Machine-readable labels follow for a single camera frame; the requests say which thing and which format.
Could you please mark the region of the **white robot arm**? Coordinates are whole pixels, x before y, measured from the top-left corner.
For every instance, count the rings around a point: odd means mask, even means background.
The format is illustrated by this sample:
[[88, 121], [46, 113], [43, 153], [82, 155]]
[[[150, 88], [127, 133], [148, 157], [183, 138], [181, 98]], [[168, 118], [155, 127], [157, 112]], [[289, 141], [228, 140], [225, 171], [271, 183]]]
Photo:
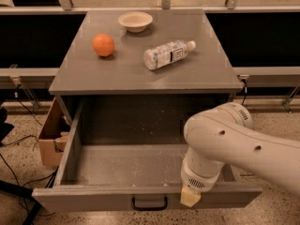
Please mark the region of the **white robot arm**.
[[300, 196], [300, 142], [252, 129], [241, 104], [228, 102], [192, 115], [184, 125], [181, 204], [192, 207], [229, 164]]

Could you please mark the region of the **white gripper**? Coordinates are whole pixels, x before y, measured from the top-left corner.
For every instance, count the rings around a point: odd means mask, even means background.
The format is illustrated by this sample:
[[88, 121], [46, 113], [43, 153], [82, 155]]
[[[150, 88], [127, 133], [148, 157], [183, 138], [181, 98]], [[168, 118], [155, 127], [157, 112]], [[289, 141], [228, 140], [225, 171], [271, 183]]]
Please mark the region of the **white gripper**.
[[201, 199], [200, 192], [207, 192], [215, 185], [223, 166], [223, 162], [208, 159], [189, 147], [181, 168], [180, 203], [194, 206]]

